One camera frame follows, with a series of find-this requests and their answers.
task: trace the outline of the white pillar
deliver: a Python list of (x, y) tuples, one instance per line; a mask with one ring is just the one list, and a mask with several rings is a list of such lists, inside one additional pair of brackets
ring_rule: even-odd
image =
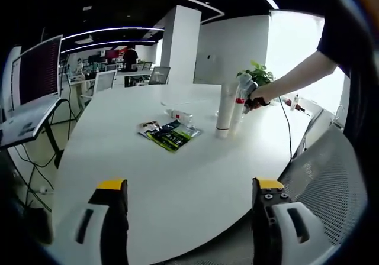
[(176, 6), (165, 17), (160, 65), (171, 67), (169, 85), (194, 82), (200, 20), (200, 11), (182, 6)]

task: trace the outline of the white round table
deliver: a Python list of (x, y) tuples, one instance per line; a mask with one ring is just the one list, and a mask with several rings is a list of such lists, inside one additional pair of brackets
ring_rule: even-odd
[[(87, 203), (103, 180), (128, 180), (129, 264), (189, 252), (252, 207), (252, 179), (277, 179), (290, 159), (280, 105), (245, 116), (237, 136), (214, 136), (220, 86), (141, 86), (96, 94), (76, 125), (58, 169), (53, 225)], [(194, 115), (203, 134), (170, 153), (137, 133), (141, 122), (172, 121), (165, 109)], [(310, 117), (285, 109), (293, 151)]]

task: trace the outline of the person's hand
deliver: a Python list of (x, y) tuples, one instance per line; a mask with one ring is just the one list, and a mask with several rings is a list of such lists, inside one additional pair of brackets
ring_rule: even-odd
[[(252, 94), (250, 95), (250, 99), (253, 101), (256, 98), (262, 98), (266, 104), (269, 104), (270, 101), (273, 99), (265, 86), (260, 86), (252, 92)], [(251, 110), (260, 108), (262, 106), (258, 101), (255, 101), (254, 103), (255, 105), (253, 108), (251, 108)]]

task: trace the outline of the office chair backrest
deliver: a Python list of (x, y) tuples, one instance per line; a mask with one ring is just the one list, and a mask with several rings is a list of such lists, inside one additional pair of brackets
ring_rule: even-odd
[(94, 95), (100, 91), (111, 89), (113, 87), (116, 74), (117, 70), (97, 73), (94, 85)]
[(117, 70), (117, 65), (115, 64), (115, 65), (107, 65), (106, 67), (105, 67), (105, 71), (107, 72), (107, 71), (113, 71), (113, 70)]
[(331, 245), (343, 242), (367, 205), (358, 159), (335, 125), (291, 162), (280, 182), (294, 202), (321, 219)]
[(170, 67), (155, 67), (149, 85), (165, 85), (168, 82)]
[(145, 62), (142, 71), (149, 71), (150, 68), (152, 67), (153, 62)]
[(143, 70), (143, 67), (144, 67), (144, 63), (142, 64), (133, 64), (131, 66), (131, 68), (134, 70), (134, 69), (137, 69), (137, 71), (142, 71)]

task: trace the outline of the person's arm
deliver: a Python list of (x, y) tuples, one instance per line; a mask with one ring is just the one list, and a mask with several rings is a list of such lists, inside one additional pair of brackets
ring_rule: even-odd
[(337, 68), (337, 64), (317, 51), (302, 61), (292, 71), (288, 72), (280, 79), (261, 86), (254, 91), (250, 98), (262, 97), (265, 102), (270, 102), (278, 96), (297, 91), (308, 86), (323, 77), (330, 75)]

